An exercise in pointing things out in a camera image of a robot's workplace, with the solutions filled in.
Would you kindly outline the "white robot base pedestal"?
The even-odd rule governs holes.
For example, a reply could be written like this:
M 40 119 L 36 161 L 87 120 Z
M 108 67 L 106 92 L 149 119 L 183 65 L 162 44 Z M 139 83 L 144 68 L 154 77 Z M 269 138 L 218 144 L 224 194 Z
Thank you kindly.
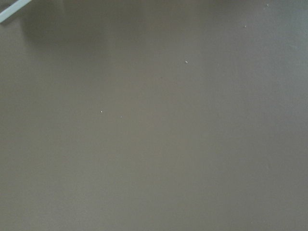
M 24 9 L 32 0 L 1 0 L 0 23 L 6 22 L 12 16 Z

